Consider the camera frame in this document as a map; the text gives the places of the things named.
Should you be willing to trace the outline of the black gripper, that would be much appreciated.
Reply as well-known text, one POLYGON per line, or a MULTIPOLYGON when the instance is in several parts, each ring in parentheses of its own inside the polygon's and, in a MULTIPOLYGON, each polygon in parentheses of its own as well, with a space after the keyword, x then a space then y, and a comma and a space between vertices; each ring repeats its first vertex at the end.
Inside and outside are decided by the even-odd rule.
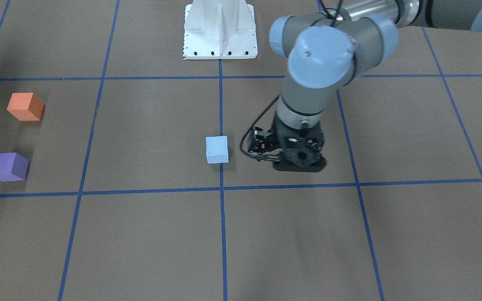
POLYGON ((319 173, 326 167, 326 159, 321 154, 325 139, 318 122, 311 128, 291 128, 277 116, 273 126, 279 143, 279 161, 273 163, 278 171, 319 173))

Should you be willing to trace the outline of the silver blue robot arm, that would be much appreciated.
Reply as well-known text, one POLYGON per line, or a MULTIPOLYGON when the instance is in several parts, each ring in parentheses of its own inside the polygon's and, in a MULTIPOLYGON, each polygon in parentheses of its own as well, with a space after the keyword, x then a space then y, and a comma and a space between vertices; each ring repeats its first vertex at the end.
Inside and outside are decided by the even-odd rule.
POLYGON ((325 168, 320 118, 331 98, 387 60, 407 26, 482 32, 482 0, 360 0, 276 19, 269 44, 287 59, 287 72, 270 132, 249 150, 276 170, 325 168))

